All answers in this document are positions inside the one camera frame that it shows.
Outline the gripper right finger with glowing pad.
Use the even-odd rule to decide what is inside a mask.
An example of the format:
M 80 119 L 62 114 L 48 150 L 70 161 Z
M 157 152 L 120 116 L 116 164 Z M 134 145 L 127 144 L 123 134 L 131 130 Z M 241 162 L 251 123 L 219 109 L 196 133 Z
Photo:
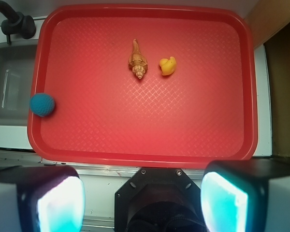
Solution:
M 210 162 L 201 208 L 210 232 L 290 232 L 290 159 Z

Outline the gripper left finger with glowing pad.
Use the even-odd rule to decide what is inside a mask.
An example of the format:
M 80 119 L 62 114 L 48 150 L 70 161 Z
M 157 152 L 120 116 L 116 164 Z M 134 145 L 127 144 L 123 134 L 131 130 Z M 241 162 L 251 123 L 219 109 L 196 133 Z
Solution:
M 73 167 L 0 167 L 0 232 L 79 232 L 84 214 Z

